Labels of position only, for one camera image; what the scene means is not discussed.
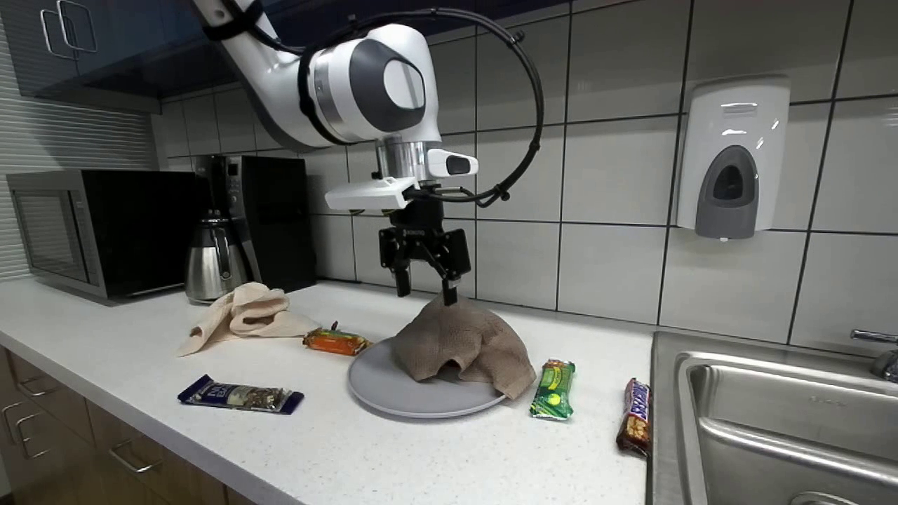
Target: sink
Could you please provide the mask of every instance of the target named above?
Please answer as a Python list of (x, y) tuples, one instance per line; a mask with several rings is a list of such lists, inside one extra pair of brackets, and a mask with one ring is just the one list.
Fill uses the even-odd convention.
[(652, 501), (895, 505), (898, 385), (871, 359), (656, 334)]

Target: kitchen counter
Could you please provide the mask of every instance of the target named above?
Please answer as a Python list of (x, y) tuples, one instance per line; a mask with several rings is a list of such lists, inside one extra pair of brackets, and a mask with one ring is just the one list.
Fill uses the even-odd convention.
[[(290, 293), (296, 314), (370, 338), (394, 337), (423, 303), (345, 284)], [(32, 281), (0, 284), (0, 345), (258, 501), (646, 501), (646, 462), (618, 453), (614, 434), (625, 380), (648, 379), (652, 331), (491, 307), (537, 366), (552, 357), (579, 364), (573, 424), (533, 421), (533, 392), (460, 421), (380, 417), (345, 392), (345, 357), (297, 338), (225, 338), (182, 357), (203, 317), (182, 292), (102, 306)], [(296, 415), (178, 403), (203, 372), (304, 389), (305, 400)]]

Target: brown cloth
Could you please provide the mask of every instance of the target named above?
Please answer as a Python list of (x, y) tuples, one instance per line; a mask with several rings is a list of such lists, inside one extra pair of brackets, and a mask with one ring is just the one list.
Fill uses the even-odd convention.
[(305, 337), (318, 326), (286, 314), (286, 296), (281, 288), (265, 284), (245, 284), (218, 296), (190, 329), (182, 354), (200, 354), (209, 343), (235, 337)]
[(458, 299), (433, 299), (395, 334), (394, 359), (416, 379), (458, 371), (488, 379), (502, 396), (519, 399), (537, 379), (519, 334), (496, 314)]

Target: plate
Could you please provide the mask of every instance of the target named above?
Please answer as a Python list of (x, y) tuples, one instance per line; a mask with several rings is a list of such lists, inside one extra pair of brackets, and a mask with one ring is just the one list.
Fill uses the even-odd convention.
[(485, 380), (416, 380), (394, 361), (394, 338), (367, 345), (347, 366), (347, 392), (367, 410), (401, 421), (465, 417), (505, 400)]

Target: soap dispenser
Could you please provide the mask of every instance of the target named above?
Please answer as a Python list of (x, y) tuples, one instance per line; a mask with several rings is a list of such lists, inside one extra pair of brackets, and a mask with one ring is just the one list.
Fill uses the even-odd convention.
[(693, 90), (676, 225), (708, 239), (753, 239), (773, 228), (788, 125), (782, 77)]

